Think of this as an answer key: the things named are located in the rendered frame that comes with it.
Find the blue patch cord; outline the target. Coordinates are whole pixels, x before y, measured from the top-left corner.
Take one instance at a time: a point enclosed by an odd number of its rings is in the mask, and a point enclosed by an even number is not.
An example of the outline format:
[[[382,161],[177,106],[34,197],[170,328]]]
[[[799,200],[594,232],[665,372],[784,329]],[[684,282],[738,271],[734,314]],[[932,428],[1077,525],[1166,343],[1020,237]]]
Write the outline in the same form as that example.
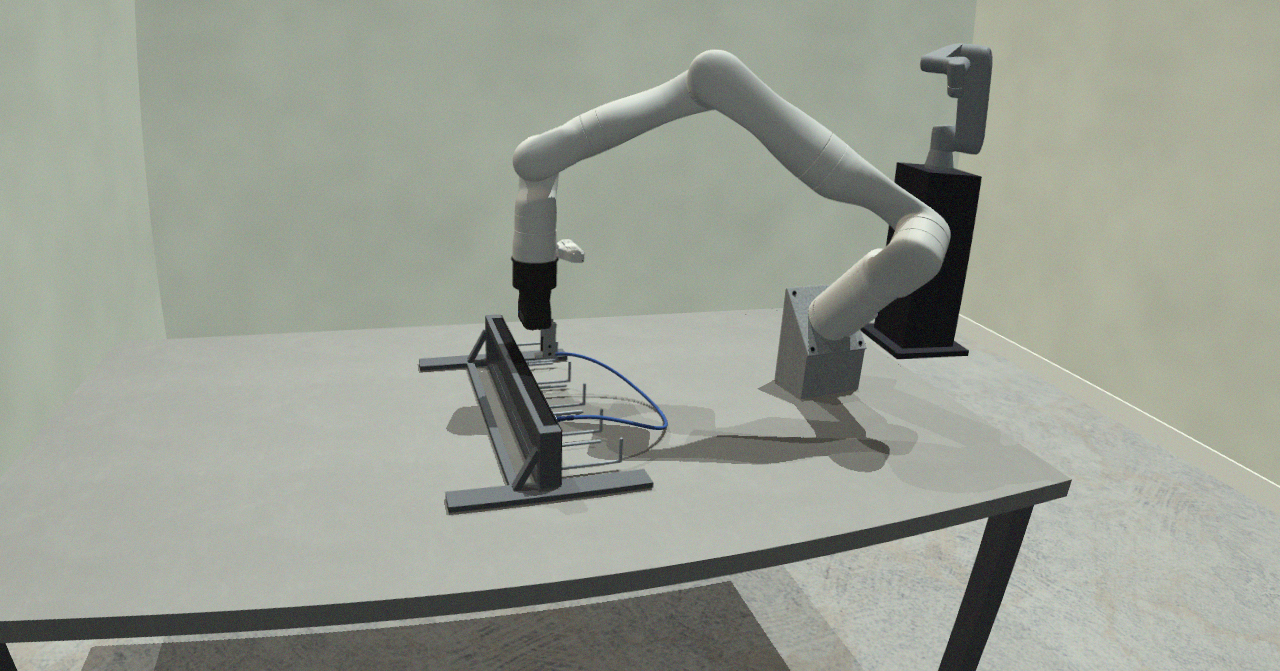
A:
[[[625,424],[634,425],[634,426],[637,426],[637,428],[646,428],[646,429],[653,429],[653,430],[663,430],[663,429],[666,429],[668,426],[666,415],[660,411],[660,408],[645,393],[643,393],[643,391],[640,391],[637,387],[635,387],[632,382],[628,382],[627,378],[625,378],[620,373],[614,371],[614,369],[607,366],[605,364],[602,364],[600,361],[596,361],[595,359],[590,359],[590,357],[584,356],[584,355],[575,355],[575,353],[568,353],[568,352],[556,352],[556,356],[558,356],[558,355],[573,356],[573,357],[579,357],[579,359],[586,359],[586,360],[589,360],[589,361],[591,361],[594,364],[600,365],[602,368],[608,369],[611,373],[614,373],[617,376],[620,376],[621,379],[623,379],[625,382],[627,382],[630,387],[634,387],[634,389],[637,391],[637,393],[640,393],[654,408],[657,408],[658,414],[660,414],[660,417],[664,421],[664,426],[652,426],[652,425],[646,425],[646,424],[641,424],[641,423],[634,423],[634,421],[628,421],[628,420],[623,420],[623,419],[613,419],[613,417],[599,416],[599,415],[575,415],[575,416],[570,415],[570,416],[566,416],[567,421],[571,421],[571,420],[575,420],[575,419],[600,419],[600,420],[607,420],[607,421],[613,421],[613,423],[625,423]]]

